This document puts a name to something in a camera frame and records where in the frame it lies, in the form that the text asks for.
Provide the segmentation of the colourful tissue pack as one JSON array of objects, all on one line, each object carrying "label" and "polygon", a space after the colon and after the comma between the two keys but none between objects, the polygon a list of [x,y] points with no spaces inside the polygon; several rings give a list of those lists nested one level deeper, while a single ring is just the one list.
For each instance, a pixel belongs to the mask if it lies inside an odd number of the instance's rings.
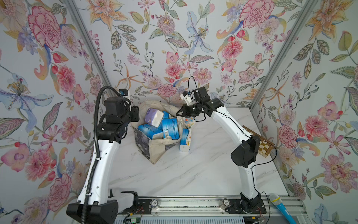
[{"label": "colourful tissue pack", "polygon": [[186,129],[191,129],[195,125],[196,121],[191,118],[185,118],[184,119],[184,126]]}]

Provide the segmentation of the blue barcode tissue pack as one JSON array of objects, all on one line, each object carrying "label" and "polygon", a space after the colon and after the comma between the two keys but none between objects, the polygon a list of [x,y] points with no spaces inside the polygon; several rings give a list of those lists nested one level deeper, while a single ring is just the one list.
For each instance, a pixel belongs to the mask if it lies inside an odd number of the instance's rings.
[{"label": "blue barcode tissue pack", "polygon": [[172,140],[178,140],[180,138],[177,119],[163,119],[162,129],[164,139],[166,137],[171,137]]}]

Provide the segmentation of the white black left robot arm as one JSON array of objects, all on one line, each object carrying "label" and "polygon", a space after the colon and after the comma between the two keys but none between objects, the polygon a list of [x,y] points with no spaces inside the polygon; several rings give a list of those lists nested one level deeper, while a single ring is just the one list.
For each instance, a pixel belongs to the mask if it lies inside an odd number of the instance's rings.
[{"label": "white black left robot arm", "polygon": [[85,185],[77,202],[70,203],[66,211],[81,224],[113,224],[119,213],[133,213],[138,204],[136,192],[110,189],[109,179],[129,124],[139,121],[139,109],[126,96],[108,98],[104,106],[106,113],[95,122],[95,149]]}]

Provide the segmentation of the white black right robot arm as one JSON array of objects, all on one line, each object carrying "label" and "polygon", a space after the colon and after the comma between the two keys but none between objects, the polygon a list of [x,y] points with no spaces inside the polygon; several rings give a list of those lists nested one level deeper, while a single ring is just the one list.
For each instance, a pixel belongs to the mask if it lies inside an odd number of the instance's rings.
[{"label": "white black right robot arm", "polygon": [[258,135],[252,135],[241,126],[218,99],[211,99],[204,87],[185,91],[180,98],[185,104],[176,113],[179,117],[195,118],[200,114],[215,120],[230,136],[235,150],[231,160],[238,167],[241,178],[240,204],[245,213],[251,213],[263,200],[255,187],[254,166],[261,144]]}]

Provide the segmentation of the purple tissue pack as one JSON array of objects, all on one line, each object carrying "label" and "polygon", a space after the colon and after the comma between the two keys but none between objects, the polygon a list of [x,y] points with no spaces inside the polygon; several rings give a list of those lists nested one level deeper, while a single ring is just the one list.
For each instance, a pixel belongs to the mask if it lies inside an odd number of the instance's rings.
[{"label": "purple tissue pack", "polygon": [[146,112],[144,122],[153,127],[158,128],[161,124],[161,121],[164,117],[164,113],[158,109],[149,108]]}]

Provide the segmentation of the cream canvas tote bag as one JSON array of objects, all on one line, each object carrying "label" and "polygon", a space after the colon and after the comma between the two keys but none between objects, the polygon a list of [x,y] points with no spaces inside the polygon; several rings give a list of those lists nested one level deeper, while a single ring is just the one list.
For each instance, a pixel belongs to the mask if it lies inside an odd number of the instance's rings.
[{"label": "cream canvas tote bag", "polygon": [[184,152],[190,149],[193,118],[176,116],[179,109],[166,103],[147,100],[139,105],[139,121],[132,122],[135,143],[140,152],[152,164],[177,144],[184,144]]}]

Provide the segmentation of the blue white floral tissue pack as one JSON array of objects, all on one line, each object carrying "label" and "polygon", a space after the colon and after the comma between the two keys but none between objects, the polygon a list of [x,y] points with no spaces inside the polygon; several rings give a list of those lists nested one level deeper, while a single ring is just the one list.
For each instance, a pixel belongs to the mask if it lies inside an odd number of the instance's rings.
[{"label": "blue white floral tissue pack", "polygon": [[149,124],[143,124],[138,126],[138,130],[151,140],[163,139],[163,131]]}]

